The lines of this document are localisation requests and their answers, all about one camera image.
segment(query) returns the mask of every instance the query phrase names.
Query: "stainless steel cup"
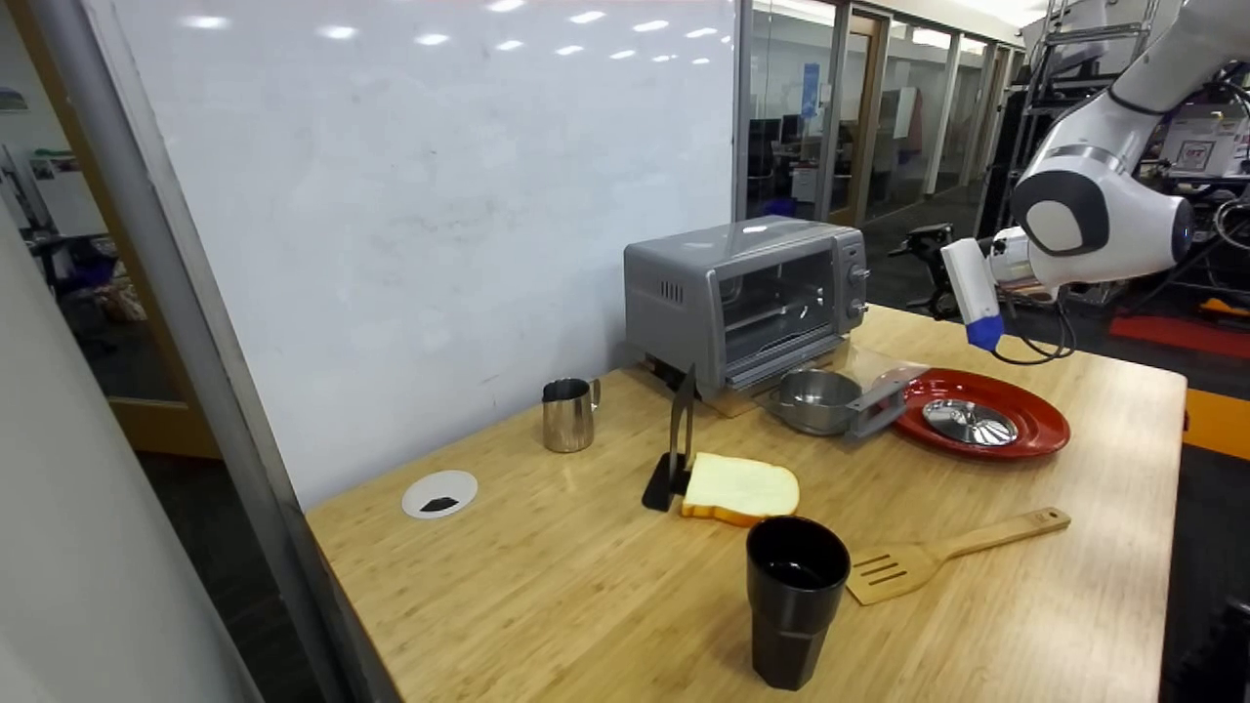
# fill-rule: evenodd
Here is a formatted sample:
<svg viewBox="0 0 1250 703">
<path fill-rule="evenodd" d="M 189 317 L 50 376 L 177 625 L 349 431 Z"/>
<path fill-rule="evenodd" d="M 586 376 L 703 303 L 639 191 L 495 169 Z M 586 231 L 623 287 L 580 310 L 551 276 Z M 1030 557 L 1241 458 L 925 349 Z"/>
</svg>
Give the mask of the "stainless steel cup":
<svg viewBox="0 0 1250 703">
<path fill-rule="evenodd" d="M 551 451 L 580 451 L 593 440 L 593 381 L 554 380 L 543 386 L 543 446 Z"/>
</svg>

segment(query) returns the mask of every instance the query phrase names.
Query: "slice of bread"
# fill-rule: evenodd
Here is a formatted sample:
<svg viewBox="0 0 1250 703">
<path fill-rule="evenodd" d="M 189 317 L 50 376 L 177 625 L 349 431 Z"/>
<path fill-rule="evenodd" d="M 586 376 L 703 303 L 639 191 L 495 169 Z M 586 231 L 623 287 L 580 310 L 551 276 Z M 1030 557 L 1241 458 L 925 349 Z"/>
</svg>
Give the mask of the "slice of bread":
<svg viewBox="0 0 1250 703">
<path fill-rule="evenodd" d="M 792 515 L 798 497 L 798 475 L 780 466 L 694 451 L 681 515 L 706 515 L 751 528 L 764 515 Z"/>
</svg>

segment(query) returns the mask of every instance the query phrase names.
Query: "tongs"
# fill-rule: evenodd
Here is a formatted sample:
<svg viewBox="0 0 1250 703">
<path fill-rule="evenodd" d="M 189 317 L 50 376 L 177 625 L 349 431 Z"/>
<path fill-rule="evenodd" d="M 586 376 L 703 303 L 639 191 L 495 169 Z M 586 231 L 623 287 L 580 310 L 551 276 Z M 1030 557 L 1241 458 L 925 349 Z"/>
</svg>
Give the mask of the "tongs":
<svg viewBox="0 0 1250 703">
<path fill-rule="evenodd" d="M 668 451 L 659 451 L 639 502 L 652 511 L 668 511 L 673 497 L 688 497 L 690 462 L 694 462 L 694 372 L 688 372 L 673 393 L 668 418 Z"/>
</svg>

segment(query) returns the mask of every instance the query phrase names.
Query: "wooden countertop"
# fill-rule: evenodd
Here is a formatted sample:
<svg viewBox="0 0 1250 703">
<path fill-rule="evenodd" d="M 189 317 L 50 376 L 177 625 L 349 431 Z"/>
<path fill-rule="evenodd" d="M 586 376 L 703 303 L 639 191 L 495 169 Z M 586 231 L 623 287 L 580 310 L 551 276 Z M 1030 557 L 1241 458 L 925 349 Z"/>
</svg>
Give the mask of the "wooden countertop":
<svg viewBox="0 0 1250 703">
<path fill-rule="evenodd" d="M 541 406 L 314 511 L 314 531 L 408 700 L 1156 700 L 1184 380 L 1103 355 L 1014 372 L 958 323 L 873 310 L 832 365 L 961 365 L 1052 397 L 1076 438 L 1038 466 L 961 462 L 900 434 L 861 449 L 759 406 L 698 411 L 694 449 L 789 466 L 800 515 L 845 544 L 934 539 L 1025 507 L 1069 528 L 945 566 L 925 589 L 845 597 L 806 691 L 751 666 L 748 531 L 645 511 L 668 397 L 608 376 L 598 440 L 548 451 Z M 408 520 L 435 470 L 473 470 L 452 520 Z"/>
</svg>

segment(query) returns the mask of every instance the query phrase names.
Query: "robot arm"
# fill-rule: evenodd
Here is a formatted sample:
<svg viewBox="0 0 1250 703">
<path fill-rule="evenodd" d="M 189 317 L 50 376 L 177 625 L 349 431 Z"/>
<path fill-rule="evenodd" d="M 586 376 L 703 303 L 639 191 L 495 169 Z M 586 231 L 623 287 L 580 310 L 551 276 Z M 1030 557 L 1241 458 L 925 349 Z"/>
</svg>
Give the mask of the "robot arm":
<svg viewBox="0 0 1250 703">
<path fill-rule="evenodd" d="M 1193 234 L 1180 194 L 1132 173 L 1156 126 L 1250 43 L 1241 0 L 1156 4 L 1149 49 L 1093 103 L 1067 114 L 1012 191 L 1012 224 L 979 252 L 942 250 L 968 341 L 996 349 L 996 286 L 1124 280 L 1175 265 Z"/>
</svg>

